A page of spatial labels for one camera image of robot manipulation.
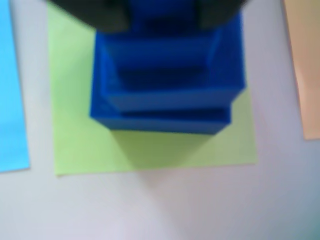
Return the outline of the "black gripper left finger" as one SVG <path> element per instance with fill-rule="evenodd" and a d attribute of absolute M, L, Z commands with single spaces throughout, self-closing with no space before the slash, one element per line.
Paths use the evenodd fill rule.
<path fill-rule="evenodd" d="M 130 28 L 127 0 L 52 0 L 51 3 L 100 32 L 121 33 Z"/>

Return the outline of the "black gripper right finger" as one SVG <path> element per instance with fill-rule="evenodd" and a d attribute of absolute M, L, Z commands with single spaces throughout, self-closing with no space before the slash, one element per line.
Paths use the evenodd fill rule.
<path fill-rule="evenodd" d="M 199 0 L 198 25 L 200 28 L 215 28 L 225 24 L 247 3 L 247 0 Z"/>

